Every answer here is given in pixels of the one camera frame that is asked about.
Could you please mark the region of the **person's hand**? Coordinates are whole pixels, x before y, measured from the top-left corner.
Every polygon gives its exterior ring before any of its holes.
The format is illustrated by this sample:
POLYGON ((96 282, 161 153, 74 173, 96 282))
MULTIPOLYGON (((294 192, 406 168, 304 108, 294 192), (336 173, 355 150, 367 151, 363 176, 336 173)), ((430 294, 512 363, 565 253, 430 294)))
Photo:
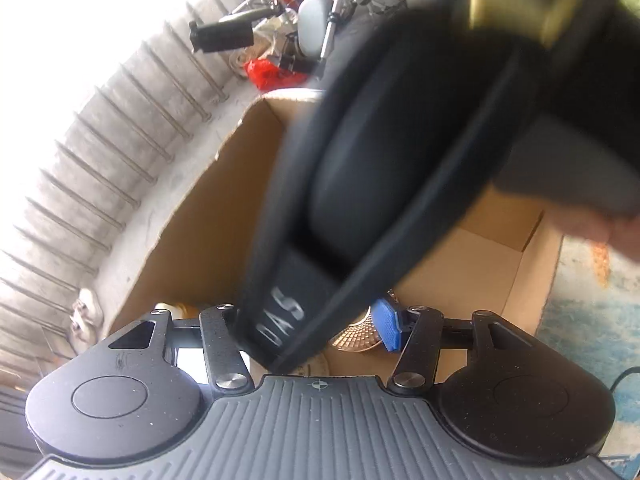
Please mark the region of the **person's hand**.
POLYGON ((607 244, 626 258, 639 262, 639 218, 611 217, 585 207, 551 205, 546 216, 565 235, 607 244))

